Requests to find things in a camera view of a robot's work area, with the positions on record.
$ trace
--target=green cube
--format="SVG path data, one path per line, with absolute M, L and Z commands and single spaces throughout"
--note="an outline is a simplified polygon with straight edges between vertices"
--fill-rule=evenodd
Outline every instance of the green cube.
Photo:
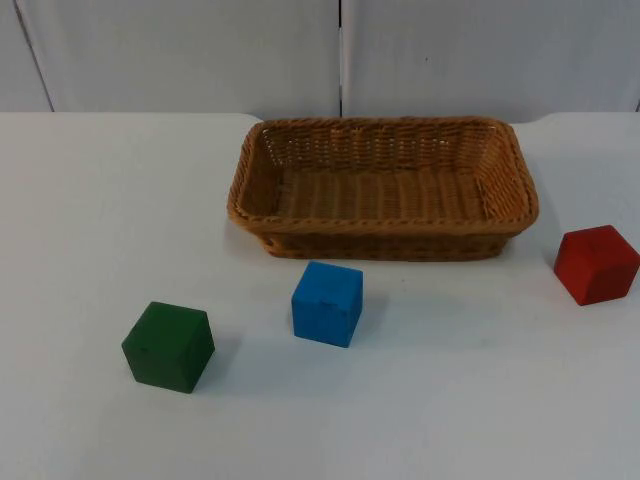
M 136 381 L 191 393 L 215 347 L 207 312 L 151 302 L 122 349 Z

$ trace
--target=blue block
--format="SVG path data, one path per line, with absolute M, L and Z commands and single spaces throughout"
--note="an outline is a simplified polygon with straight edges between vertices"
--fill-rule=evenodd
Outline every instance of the blue block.
M 348 347 L 362 312 L 360 270 L 309 262 L 293 292 L 296 337 Z

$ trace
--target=red cube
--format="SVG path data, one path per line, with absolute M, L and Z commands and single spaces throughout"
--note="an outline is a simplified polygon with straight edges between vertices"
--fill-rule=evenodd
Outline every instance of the red cube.
M 640 266 L 640 255 L 611 225 L 565 234 L 554 272 L 578 305 L 622 298 Z

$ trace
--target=white wall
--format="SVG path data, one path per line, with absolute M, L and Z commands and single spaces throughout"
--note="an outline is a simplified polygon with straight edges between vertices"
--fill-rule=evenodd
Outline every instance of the white wall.
M 0 111 L 48 111 L 31 52 L 11 0 L 0 0 Z
M 20 0 L 57 111 L 338 113 L 334 0 Z
M 633 0 L 343 0 L 344 112 L 633 111 L 639 26 Z

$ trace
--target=wicker basket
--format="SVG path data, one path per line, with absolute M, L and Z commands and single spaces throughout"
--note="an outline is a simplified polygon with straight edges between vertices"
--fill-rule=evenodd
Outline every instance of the wicker basket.
M 496 120 L 275 120 L 247 135 L 228 212 L 279 257 L 472 260 L 530 226 L 538 199 Z

